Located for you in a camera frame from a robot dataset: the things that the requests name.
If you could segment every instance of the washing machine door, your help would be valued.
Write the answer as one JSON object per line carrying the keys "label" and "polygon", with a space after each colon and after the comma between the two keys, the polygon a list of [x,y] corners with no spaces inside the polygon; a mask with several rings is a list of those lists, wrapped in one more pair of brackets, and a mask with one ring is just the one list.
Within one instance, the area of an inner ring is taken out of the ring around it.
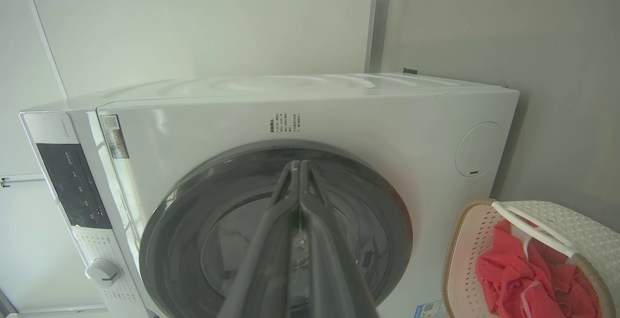
{"label": "washing machine door", "polygon": [[[348,247],[378,305],[400,280],[412,227],[394,188],[358,159],[306,141],[246,145],[210,159],[172,189],[142,234],[140,274],[170,318],[215,318],[286,164],[314,161]],[[308,239],[293,240],[291,317],[309,315]]]}

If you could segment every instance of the washing machine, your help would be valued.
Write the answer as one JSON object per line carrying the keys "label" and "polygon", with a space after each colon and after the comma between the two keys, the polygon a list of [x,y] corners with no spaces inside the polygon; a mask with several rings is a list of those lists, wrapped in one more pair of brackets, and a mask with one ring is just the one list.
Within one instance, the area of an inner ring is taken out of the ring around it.
{"label": "washing machine", "polygon": [[[379,314],[427,317],[441,313],[456,216],[489,196],[518,96],[400,73],[236,77],[20,116],[113,317],[214,318],[294,159],[314,161]],[[300,230],[292,317],[308,315],[309,251]]]}

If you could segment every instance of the laundry basket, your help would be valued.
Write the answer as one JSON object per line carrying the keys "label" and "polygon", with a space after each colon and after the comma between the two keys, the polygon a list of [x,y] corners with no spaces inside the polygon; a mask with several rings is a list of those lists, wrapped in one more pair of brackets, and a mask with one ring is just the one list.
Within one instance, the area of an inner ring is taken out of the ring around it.
{"label": "laundry basket", "polygon": [[[535,223],[547,234],[521,218]],[[493,227],[503,219],[566,254],[592,284],[603,318],[620,318],[620,234],[566,207],[544,201],[498,202],[485,198],[463,209],[443,272],[443,301],[452,318],[496,318],[476,277],[476,260],[493,246]]]}

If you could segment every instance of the white dial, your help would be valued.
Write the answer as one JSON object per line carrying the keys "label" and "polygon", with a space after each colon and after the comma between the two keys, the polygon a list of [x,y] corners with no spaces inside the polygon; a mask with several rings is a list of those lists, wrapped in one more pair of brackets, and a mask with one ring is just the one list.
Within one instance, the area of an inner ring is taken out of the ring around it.
{"label": "white dial", "polygon": [[110,260],[96,258],[95,261],[88,266],[85,274],[86,278],[92,280],[96,286],[107,289],[120,277],[120,269]]}

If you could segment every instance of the gray floor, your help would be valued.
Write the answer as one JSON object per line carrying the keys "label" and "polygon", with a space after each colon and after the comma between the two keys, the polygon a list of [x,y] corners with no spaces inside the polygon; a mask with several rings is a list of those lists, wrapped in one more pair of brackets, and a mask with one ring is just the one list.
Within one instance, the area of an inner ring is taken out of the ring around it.
{"label": "gray floor", "polygon": [[620,232],[618,2],[379,0],[371,69],[521,91],[492,196],[554,201]]}

